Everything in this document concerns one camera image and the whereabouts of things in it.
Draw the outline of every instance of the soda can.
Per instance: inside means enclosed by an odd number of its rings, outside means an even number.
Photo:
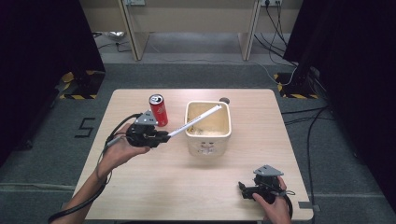
[[[149,97],[149,105],[151,107],[154,118],[158,121],[158,126],[163,127],[168,123],[166,115],[165,101],[160,94],[154,94]]]

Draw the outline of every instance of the white bucket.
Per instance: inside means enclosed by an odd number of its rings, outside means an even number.
[[[221,109],[187,129],[189,152],[200,158],[216,158],[224,154],[231,136],[230,108],[223,102],[191,101],[187,104],[185,123],[216,105]]]

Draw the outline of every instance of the human hand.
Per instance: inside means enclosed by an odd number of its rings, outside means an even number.
[[[123,165],[125,162],[140,154],[150,151],[149,147],[133,147],[125,137],[125,133],[131,124],[125,124],[119,129],[115,136],[120,139],[106,150],[105,155],[98,165],[98,177],[107,176],[113,169]]]
[[[283,190],[286,190],[286,184],[283,181],[282,177],[278,176],[277,179],[279,180],[279,186]],[[270,219],[270,221],[274,224],[291,223],[288,204],[283,197],[276,196],[276,199],[272,204],[266,202],[264,198],[257,193],[253,193],[253,198],[264,209],[264,220]]]

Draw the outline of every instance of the white stick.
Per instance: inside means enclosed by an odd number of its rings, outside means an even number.
[[[194,125],[196,122],[200,121],[201,119],[206,118],[207,116],[215,113],[216,111],[218,111],[220,109],[221,109],[221,105],[215,105],[215,107],[209,109],[204,114],[196,117],[195,119],[190,120],[190,122],[186,123],[185,125],[181,126],[180,128],[176,129],[175,131],[169,133],[168,135],[173,137],[173,136],[177,135],[178,133],[181,133],[184,130],[190,128],[190,126]]]

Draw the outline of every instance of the wooden table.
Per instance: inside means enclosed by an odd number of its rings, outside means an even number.
[[[308,220],[312,209],[297,161],[270,90],[116,90],[95,137],[76,189],[94,170],[111,131],[129,115],[149,109],[149,97],[164,97],[172,132],[184,124],[189,101],[230,99],[233,132],[225,154],[215,161],[190,155],[184,133],[113,171],[110,183],[94,202],[87,219],[112,220],[262,220],[263,211],[243,199],[238,181],[254,186],[253,170],[269,164],[284,173],[294,220]]]

